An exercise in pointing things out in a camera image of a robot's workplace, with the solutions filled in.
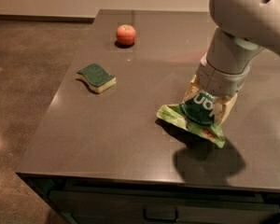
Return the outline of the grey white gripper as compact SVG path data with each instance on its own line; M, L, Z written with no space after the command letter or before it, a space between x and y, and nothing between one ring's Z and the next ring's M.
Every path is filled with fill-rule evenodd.
M214 122L221 125L230 114L238 96L238 92L245 84L245 78L250 71L247 63L241 72L232 73L225 68L217 68L207 60L205 54L196 71L196 76L188 84L183 101L195 97L201 90L213 96Z

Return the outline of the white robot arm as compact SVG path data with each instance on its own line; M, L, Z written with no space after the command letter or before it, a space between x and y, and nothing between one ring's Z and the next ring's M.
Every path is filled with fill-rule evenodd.
M280 0L209 0L217 25L184 96L215 97L215 123L224 122L244 86L253 58L263 49L280 56Z

